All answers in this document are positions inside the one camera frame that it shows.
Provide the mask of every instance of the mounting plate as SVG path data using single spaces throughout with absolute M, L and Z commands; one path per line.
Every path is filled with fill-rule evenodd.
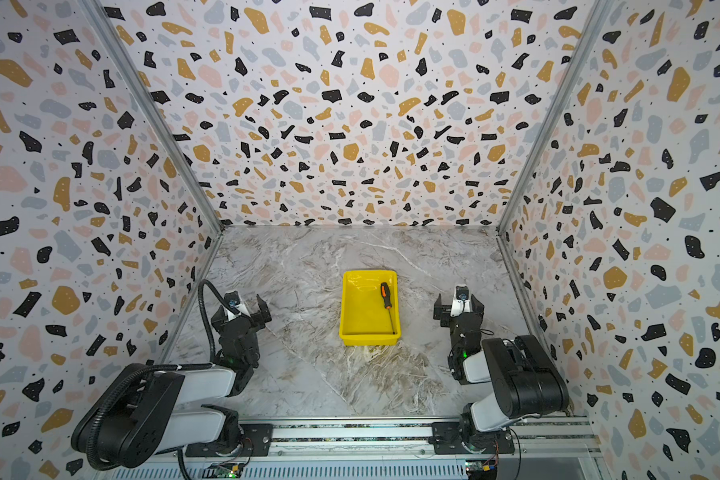
M 493 442 L 498 444 L 500 454 L 512 454 L 514 453 L 514 442 L 512 442 L 512 438 L 506 437 L 508 433 L 507 430 L 506 432 L 486 432 L 484 435 L 487 436 L 487 441 L 490 442 L 492 439 Z M 474 452 L 467 450 L 461 442 L 458 422 L 433 422 L 432 435 L 429 442 L 434 446 L 435 455 L 474 454 Z M 492 456 L 495 451 L 489 448 L 484 453 L 487 456 Z
M 238 459 L 245 460 L 248 457 L 265 457 L 269 455 L 269 446 L 272 444 L 271 423 L 243 423 L 242 427 L 242 451 Z M 186 446 L 186 456 L 191 458 L 210 457 L 212 452 L 208 451 L 205 443 L 193 443 Z

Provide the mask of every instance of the orange screwdriver handle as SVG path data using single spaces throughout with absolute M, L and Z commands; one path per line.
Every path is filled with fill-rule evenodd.
M 382 283 L 382 297 L 384 298 L 384 308 L 385 309 L 391 309 L 392 308 L 392 298 L 389 294 L 389 285 L 387 285 L 386 282 Z

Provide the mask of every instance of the screwdriver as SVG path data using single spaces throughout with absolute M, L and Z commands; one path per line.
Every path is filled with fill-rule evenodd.
M 389 293 L 389 285 L 382 282 L 382 298 L 384 299 L 384 308 L 389 313 L 389 323 L 392 325 L 392 334 L 394 334 L 394 323 L 392 321 L 392 296 Z

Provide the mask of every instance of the terrazzo wall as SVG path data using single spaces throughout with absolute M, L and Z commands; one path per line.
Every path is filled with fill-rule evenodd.
M 591 0 L 107 12 L 224 224 L 495 224 Z
M 720 480 L 720 0 L 615 2 L 506 238 L 614 478 Z
M 77 4 L 0 2 L 0 478 L 82 478 L 72 429 L 158 357 L 210 234 Z

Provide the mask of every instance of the yellow plastic tray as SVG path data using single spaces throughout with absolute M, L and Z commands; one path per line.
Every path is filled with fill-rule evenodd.
M 384 308 L 382 282 L 392 294 L 392 321 Z M 353 270 L 344 274 L 338 336 L 346 346 L 394 345 L 400 338 L 398 274 L 391 270 Z

